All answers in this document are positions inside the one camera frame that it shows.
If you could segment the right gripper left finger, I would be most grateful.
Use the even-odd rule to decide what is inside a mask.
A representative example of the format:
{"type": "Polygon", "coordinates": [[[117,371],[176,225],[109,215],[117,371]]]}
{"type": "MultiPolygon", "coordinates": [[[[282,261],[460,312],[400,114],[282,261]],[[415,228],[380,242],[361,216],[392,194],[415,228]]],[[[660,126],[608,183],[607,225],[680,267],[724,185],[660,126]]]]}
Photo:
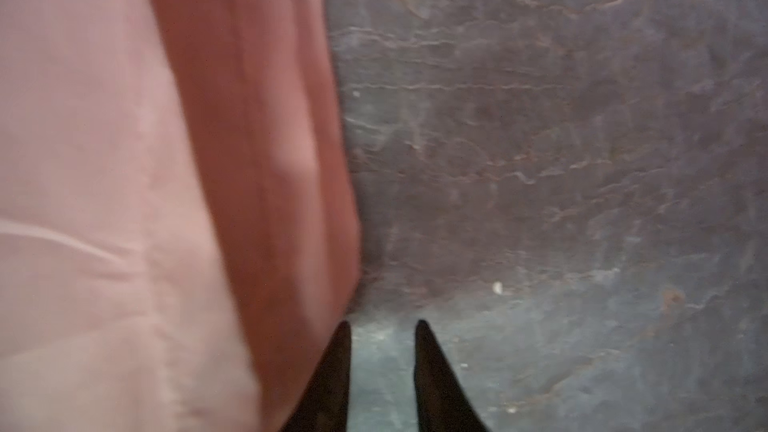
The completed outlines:
{"type": "Polygon", "coordinates": [[[351,326],[342,321],[283,432],[347,431],[351,353],[351,326]]]}

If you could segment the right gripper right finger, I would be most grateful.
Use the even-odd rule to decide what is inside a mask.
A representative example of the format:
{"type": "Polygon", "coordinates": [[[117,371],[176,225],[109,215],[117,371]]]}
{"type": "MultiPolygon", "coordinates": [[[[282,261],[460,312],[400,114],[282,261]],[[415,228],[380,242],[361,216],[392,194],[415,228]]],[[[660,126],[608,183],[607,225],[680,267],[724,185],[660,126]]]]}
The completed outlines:
{"type": "Polygon", "coordinates": [[[467,399],[430,324],[414,333],[414,387],[420,432],[488,432],[467,399]]]}

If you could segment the pink shorts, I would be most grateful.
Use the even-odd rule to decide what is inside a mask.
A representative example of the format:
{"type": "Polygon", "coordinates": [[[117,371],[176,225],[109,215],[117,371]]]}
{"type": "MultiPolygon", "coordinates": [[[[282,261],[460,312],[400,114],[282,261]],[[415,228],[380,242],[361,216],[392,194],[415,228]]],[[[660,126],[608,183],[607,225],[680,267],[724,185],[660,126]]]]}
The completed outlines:
{"type": "Polygon", "coordinates": [[[360,247],[324,0],[1,0],[3,430],[280,430],[360,247]]]}

